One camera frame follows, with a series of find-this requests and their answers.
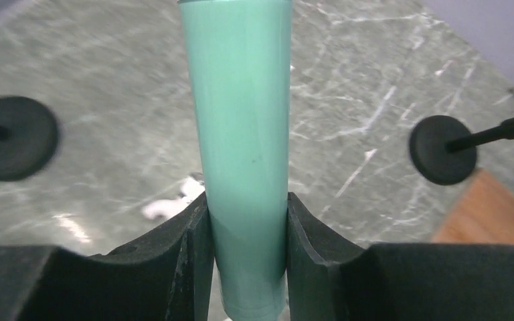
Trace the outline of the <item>black shock mount desk stand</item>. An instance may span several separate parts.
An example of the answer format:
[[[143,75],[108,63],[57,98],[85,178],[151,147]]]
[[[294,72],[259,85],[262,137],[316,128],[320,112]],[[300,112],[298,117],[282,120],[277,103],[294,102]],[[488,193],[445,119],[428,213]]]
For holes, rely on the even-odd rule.
[[[0,96],[0,181],[41,171],[60,143],[60,124],[45,104],[24,96]]]

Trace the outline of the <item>mint green microphone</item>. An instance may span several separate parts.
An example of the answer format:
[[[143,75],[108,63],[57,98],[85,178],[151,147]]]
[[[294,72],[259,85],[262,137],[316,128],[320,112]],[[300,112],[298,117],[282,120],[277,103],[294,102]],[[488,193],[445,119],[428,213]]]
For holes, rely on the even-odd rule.
[[[290,1],[180,1],[205,194],[232,320],[285,306]]]

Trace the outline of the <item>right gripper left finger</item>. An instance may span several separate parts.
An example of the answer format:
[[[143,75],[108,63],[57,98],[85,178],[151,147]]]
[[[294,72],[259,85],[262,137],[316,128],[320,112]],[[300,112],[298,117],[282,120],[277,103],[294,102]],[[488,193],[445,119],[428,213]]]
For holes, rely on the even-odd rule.
[[[105,255],[0,246],[0,320],[206,320],[213,263],[205,195]]]

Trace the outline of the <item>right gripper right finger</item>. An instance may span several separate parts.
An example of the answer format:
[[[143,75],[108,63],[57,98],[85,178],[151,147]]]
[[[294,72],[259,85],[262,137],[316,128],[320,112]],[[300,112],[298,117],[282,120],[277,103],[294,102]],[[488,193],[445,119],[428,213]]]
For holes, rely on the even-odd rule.
[[[514,320],[514,245],[362,248],[288,195],[292,320]]]

